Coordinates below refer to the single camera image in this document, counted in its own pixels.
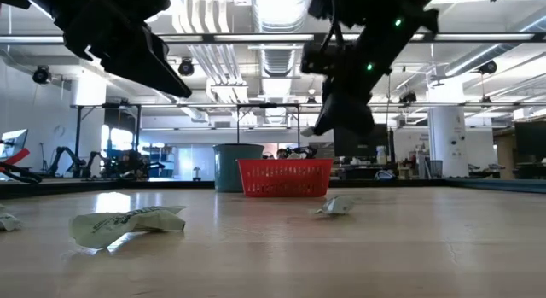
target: red basket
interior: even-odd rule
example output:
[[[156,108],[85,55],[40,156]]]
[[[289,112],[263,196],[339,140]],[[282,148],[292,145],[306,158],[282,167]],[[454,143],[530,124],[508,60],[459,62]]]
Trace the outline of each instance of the red basket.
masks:
[[[331,159],[238,160],[245,196],[324,196]]]

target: crumpled paper bag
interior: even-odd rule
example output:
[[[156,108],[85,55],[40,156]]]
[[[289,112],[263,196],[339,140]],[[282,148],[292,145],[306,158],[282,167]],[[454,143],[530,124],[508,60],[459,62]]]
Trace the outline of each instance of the crumpled paper bag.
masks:
[[[177,216],[186,207],[146,207],[127,213],[90,213],[70,220],[70,236],[80,246],[108,247],[132,231],[183,231],[186,222]]]
[[[13,215],[6,213],[6,207],[0,204],[0,231],[15,231],[20,228],[21,222]]]
[[[324,213],[330,216],[343,215],[349,213],[354,205],[355,202],[349,196],[336,196],[326,201],[322,208],[315,213]]]

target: person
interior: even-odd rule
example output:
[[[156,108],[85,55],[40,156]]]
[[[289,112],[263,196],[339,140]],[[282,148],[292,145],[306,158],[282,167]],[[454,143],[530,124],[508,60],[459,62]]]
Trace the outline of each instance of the person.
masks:
[[[288,152],[285,149],[278,149],[276,151],[276,158],[277,159],[287,159],[288,158]]]

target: table surface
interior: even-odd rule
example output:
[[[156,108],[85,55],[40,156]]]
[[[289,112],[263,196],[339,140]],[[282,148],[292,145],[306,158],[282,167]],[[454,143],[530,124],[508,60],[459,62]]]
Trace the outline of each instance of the table surface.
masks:
[[[0,232],[0,296],[545,297],[546,197],[451,188],[331,190],[252,199],[213,190],[120,190],[5,201],[24,222]],[[69,219],[185,205],[185,233],[131,233],[77,246]]]

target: robot arm in background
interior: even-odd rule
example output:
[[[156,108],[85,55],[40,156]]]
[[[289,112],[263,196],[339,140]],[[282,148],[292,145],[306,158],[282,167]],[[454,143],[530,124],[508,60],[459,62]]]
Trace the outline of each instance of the robot arm in background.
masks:
[[[315,155],[317,154],[318,150],[311,147],[311,146],[306,146],[306,147],[299,147],[299,148],[295,148],[295,149],[290,149],[290,148],[287,148],[287,154],[290,155],[292,153],[296,153],[296,154],[305,154],[305,158],[306,159],[313,159],[315,158]]]
[[[51,166],[49,166],[48,175],[51,177],[54,177],[57,173],[57,170],[59,170],[59,160],[61,159],[62,153],[67,152],[67,154],[70,156],[70,159],[73,162],[73,171],[77,172],[80,170],[82,166],[85,166],[85,161],[80,160],[74,152],[72,152],[71,149],[68,147],[58,147],[57,152],[55,155],[55,159],[51,163]]]
[[[324,42],[304,46],[301,72],[326,76],[322,109],[313,128],[322,135],[344,127],[360,136],[373,131],[374,118],[367,106],[371,91],[419,27],[437,32],[436,9],[423,9],[432,0],[311,0],[308,13],[330,19]],[[366,25],[354,43],[346,44],[340,23],[349,28]],[[336,45],[329,40],[335,36]]]
[[[89,161],[87,162],[87,165],[82,169],[82,178],[90,178],[91,177],[91,167],[93,166],[93,161],[95,160],[95,157],[99,157],[101,161],[104,161],[104,166],[107,167],[110,163],[110,160],[106,157],[103,157],[101,155],[101,152],[91,152]]]
[[[130,79],[173,96],[189,97],[191,90],[166,61],[169,48],[144,22],[166,10],[169,0],[0,0],[21,9],[31,1],[48,11],[64,32],[66,47],[92,61],[101,59],[108,73]]]

